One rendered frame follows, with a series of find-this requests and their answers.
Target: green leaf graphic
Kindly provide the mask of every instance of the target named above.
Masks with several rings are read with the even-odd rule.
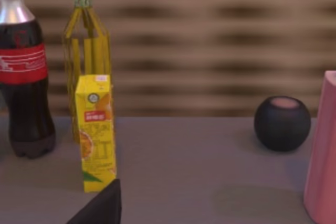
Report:
[[[85,172],[84,170],[82,172],[83,172],[84,181],[102,182],[99,178],[93,176],[92,174],[89,174],[88,172]]]

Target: cola bottle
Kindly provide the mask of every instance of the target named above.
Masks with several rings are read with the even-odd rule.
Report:
[[[43,35],[24,0],[0,0],[0,90],[14,153],[37,158],[54,149]]]

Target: black pointed object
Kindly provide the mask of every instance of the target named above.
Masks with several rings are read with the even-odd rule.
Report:
[[[67,224],[120,224],[121,188],[115,179],[98,193]]]

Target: wooden slat wall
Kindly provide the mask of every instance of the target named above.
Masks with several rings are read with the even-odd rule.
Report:
[[[45,33],[50,106],[68,113],[60,35],[72,0],[27,0]],[[94,0],[127,115],[252,115],[267,96],[316,114],[336,68],[336,0]]]

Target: tabletop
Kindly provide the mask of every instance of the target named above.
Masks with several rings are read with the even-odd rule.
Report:
[[[57,147],[14,156],[0,117],[0,223],[63,224],[95,194],[82,188],[70,118]],[[117,118],[122,224],[312,224],[302,205],[311,137],[278,154],[256,141],[252,118]]]

